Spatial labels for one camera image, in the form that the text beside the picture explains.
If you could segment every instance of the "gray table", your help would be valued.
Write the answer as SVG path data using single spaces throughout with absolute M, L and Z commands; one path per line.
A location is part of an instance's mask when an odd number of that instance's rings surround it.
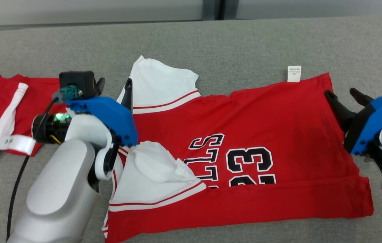
M 322 18 L 258 21 L 151 23 L 0 31 L 0 74 L 56 77 L 61 71 L 92 70 L 106 78 L 104 94 L 116 98 L 143 55 L 200 75 L 203 96 L 229 94 L 286 79 L 288 65 L 302 65 L 302 79 L 330 72 L 346 106 L 360 106 L 348 89 L 382 95 L 382 19 Z M 29 161 L 15 201 L 14 215 L 57 146 L 46 145 Z M 354 158 L 371 181 L 375 212 L 370 217 L 288 220 L 142 234 L 127 242 L 382 242 L 379 171 Z M 0 152 L 0 242 L 4 242 L 12 186 L 23 157 Z M 101 243 L 111 183 L 101 183 L 84 242 Z

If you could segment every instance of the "yellow wire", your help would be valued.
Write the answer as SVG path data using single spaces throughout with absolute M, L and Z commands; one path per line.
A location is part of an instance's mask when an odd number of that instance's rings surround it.
M 51 137 L 53 140 L 55 140 L 56 143 L 58 143 L 58 144 L 62 144 L 62 143 L 57 139 L 57 137 L 55 137 L 54 135 L 50 135 L 50 137 Z

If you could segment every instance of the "white label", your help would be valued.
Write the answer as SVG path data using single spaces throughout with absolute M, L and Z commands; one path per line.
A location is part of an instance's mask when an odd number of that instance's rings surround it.
M 288 66 L 287 82 L 298 83 L 300 82 L 300 72 L 302 66 Z
M 35 139 L 23 135 L 12 135 L 9 137 L 0 138 L 0 150 L 16 150 L 27 155 L 32 154 L 35 146 Z

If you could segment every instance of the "white fabric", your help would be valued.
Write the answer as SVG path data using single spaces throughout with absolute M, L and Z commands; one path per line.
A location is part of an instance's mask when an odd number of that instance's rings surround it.
M 27 155 L 32 154 L 36 140 L 24 135 L 11 135 L 0 138 L 0 150 L 16 150 Z
M 188 101 L 191 101 L 195 98 L 201 97 L 200 93 L 197 89 L 192 90 L 188 94 L 184 95 L 183 97 L 176 99 L 174 98 L 173 101 L 166 103 L 164 105 L 160 106 L 149 106 L 149 107 L 134 107 L 133 114 L 145 114 L 145 113 L 152 113 L 152 112 L 163 112 L 168 111 L 173 108 L 176 108 L 178 106 L 181 106 L 185 104 Z
M 153 209 L 205 188 L 181 160 L 175 160 L 159 143 L 141 142 L 128 153 L 109 210 Z
M 140 56 L 129 77 L 133 80 L 133 106 L 159 106 L 171 103 L 195 88 L 198 75 L 188 69 L 173 68 L 162 62 Z M 117 101 L 125 94 L 122 89 Z
M 114 197 L 114 192 L 116 191 L 116 185 L 117 185 L 117 182 L 120 181 L 122 172 L 123 172 L 123 163 L 122 163 L 122 160 L 120 159 L 119 154 L 117 154 L 116 161 L 114 162 L 113 176 L 111 177 L 111 182 L 113 183 L 113 189 L 111 190 L 110 200 L 112 200 Z M 104 219 L 103 227 L 101 228 L 105 238 L 107 238 L 108 230 L 109 230 L 109 225 L 107 225 L 108 219 L 109 219 L 109 213 L 107 212 L 106 218 Z
M 9 106 L 3 112 L 0 118 L 0 138 L 3 136 L 10 136 L 14 131 L 16 108 L 25 95 L 27 88 L 27 84 L 19 83 L 17 90 L 9 103 Z
M 133 152 L 137 169 L 156 183 L 196 180 L 192 170 L 182 160 L 175 160 L 159 143 L 142 142 Z

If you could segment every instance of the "basketball jersey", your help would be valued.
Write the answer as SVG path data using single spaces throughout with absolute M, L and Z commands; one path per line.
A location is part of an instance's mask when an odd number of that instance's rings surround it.
M 107 243 L 180 228 L 373 213 L 368 178 L 344 150 L 324 97 L 328 74 L 201 97 L 194 72 L 140 57 L 130 78 L 141 143 L 120 149 L 125 163 L 113 181 Z

